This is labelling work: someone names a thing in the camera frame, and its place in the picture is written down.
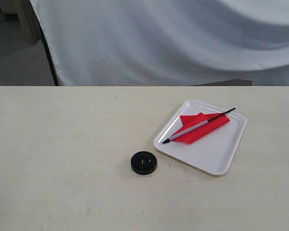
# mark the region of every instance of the white tray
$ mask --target white tray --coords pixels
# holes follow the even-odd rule
[[[229,113],[227,117],[230,122],[192,144],[175,141],[162,144],[162,142],[182,127],[181,115],[197,115],[200,112],[211,114],[226,110],[229,108],[222,109],[196,100],[186,101],[156,136],[154,147],[209,174],[215,176],[225,174],[230,167],[247,123],[247,119],[243,115],[235,112]]]

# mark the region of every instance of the table surface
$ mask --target table surface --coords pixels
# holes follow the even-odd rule
[[[179,106],[247,127],[213,177],[153,147]],[[154,153],[149,177],[131,156]],[[0,87],[0,231],[289,231],[289,87]]]

